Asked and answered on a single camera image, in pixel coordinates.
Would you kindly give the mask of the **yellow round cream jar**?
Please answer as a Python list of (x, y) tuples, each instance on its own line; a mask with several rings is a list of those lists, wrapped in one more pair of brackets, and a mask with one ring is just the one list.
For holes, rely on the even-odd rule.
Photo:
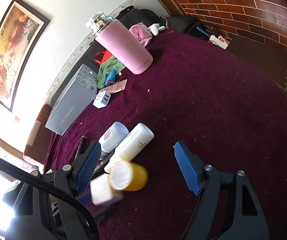
[(136, 163), (119, 161), (112, 166), (108, 179), (116, 191), (139, 191), (148, 181), (148, 172)]

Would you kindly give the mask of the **black marker purple cap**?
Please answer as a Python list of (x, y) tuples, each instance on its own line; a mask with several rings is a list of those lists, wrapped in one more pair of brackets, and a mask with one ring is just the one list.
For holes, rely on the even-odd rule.
[(110, 152), (107, 156), (105, 156), (96, 166), (95, 170), (94, 170), (94, 174), (92, 175), (91, 180), (101, 176), (102, 174), (105, 174), (105, 170), (104, 168), (107, 166), (107, 164), (109, 163), (111, 157), (114, 155), (115, 150), (113, 150), (112, 152)]

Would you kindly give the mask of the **clear pack red item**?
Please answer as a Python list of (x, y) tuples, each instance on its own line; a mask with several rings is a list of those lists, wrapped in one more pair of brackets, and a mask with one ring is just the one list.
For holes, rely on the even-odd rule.
[(106, 173), (90, 181), (90, 191), (78, 197), (81, 203), (94, 205), (109, 205), (122, 199), (122, 191), (116, 191), (110, 186), (109, 175)]

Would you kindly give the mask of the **black marker yellow tip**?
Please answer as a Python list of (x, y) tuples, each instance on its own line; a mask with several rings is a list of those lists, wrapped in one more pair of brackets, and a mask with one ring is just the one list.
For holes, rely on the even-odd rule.
[(77, 158), (79, 155), (84, 153), (85, 151), (84, 148), (86, 147), (86, 141), (87, 141), (87, 137), (83, 135), (79, 141), (75, 158)]

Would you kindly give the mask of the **purple velvet bedspread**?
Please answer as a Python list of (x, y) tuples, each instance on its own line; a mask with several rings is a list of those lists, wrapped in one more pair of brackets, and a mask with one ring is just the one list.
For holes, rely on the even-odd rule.
[(287, 95), (244, 60), (206, 41), (167, 30), (152, 39), (153, 65), (125, 69), (126, 88), (108, 105), (88, 106), (63, 136), (53, 135), (45, 169), (71, 163), (82, 136), (97, 140), (116, 121), (145, 124), (154, 139), (135, 157), (147, 185), (126, 192), (101, 239), (180, 239), (197, 204), (174, 156), (182, 140), (223, 172), (243, 170), (271, 239), (287, 239)]

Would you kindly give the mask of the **white bottle blue cap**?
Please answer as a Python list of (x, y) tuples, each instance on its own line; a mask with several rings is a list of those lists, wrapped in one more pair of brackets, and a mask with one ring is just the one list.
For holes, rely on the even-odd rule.
[(99, 143), (103, 155), (113, 151), (122, 140), (129, 134), (127, 127), (121, 122), (114, 122), (100, 137)]

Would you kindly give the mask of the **tall white lotion bottle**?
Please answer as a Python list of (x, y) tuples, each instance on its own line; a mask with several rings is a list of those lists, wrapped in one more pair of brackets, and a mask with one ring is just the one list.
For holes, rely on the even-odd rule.
[(119, 161), (132, 161), (153, 138), (154, 133), (143, 123), (138, 123), (115, 148), (109, 162), (104, 167), (104, 171), (110, 173), (112, 166)]

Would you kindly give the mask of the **grey shoe box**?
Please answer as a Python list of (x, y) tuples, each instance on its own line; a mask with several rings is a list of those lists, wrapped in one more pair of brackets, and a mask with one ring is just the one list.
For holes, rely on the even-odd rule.
[(58, 135), (63, 135), (96, 95), (97, 74), (83, 64), (63, 89), (45, 127)]

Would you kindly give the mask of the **white usb charger plug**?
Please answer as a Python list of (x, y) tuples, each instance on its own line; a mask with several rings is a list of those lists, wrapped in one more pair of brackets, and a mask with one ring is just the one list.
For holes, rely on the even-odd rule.
[(96, 95), (94, 102), (93, 102), (93, 105), (96, 108), (106, 107), (110, 101), (110, 98), (111, 98), (110, 93), (108, 93), (106, 91), (100, 92)]

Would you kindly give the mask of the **small brown sachet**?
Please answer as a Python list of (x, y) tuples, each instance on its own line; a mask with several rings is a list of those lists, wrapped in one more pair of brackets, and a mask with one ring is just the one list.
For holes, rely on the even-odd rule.
[(127, 79), (122, 80), (122, 81), (117, 82), (117, 83), (115, 83), (113, 85), (110, 85), (108, 87), (102, 88), (98, 92), (99, 93), (101, 93), (101, 92), (108, 92), (109, 94), (118, 93), (120, 91), (125, 90), (127, 81), (128, 81)]

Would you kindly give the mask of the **white red tool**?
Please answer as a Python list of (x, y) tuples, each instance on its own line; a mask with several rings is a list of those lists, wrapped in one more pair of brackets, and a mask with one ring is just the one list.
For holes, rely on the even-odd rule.
[(209, 36), (209, 42), (223, 49), (226, 49), (230, 44), (229, 41), (223, 38), (221, 35), (216, 37), (213, 34)]

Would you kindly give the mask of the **green cloth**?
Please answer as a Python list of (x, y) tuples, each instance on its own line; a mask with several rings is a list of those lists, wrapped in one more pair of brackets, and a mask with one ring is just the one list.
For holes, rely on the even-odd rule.
[(125, 65), (117, 59), (115, 56), (112, 56), (110, 59), (101, 64), (98, 74), (97, 74), (97, 88), (102, 89), (105, 87), (105, 82), (107, 75), (115, 70), (118, 74), (125, 68)]

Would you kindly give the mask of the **framed horse painting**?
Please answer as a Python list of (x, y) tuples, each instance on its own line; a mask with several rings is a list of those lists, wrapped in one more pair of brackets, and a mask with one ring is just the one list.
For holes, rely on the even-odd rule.
[(12, 0), (0, 22), (0, 104), (9, 111), (27, 61), (49, 23), (23, 0)]

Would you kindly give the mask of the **pink tumbler with lid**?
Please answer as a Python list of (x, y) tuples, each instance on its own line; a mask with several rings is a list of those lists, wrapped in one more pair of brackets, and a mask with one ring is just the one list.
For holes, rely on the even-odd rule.
[(86, 27), (133, 74), (141, 74), (152, 65), (152, 55), (119, 20), (100, 11), (87, 21)]

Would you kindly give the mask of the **pink towel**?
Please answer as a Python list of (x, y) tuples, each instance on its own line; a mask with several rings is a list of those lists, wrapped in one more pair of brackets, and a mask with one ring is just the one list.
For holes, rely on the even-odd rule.
[(150, 32), (150, 29), (147, 28), (147, 26), (140, 22), (138, 24), (135, 24), (131, 26), (129, 29), (129, 32), (133, 35), (133, 37), (136, 38), (137, 41), (140, 42), (144, 47), (148, 46), (150, 41), (153, 38), (152, 33)]

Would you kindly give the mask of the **black sofa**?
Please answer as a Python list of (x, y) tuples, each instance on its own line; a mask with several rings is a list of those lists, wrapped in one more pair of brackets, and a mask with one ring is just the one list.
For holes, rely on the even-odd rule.
[(150, 41), (147, 49), (155, 60), (168, 56), (170, 60), (180, 64), (189, 61), (195, 62), (198, 57), (203, 57), (202, 51), (198, 50), (198, 46), (201, 45), (203, 49), (208, 47), (206, 44), (208, 38), (197, 29), (197, 27), (204, 28), (204, 25), (193, 17), (161, 17), (149, 9), (136, 9), (129, 6), (118, 14), (117, 19), (127, 29), (141, 22), (146, 26), (158, 23), (161, 26), (170, 27), (171, 30), (167, 31), (167, 34), (172, 35), (176, 31), (180, 33), (167, 40), (154, 38)]

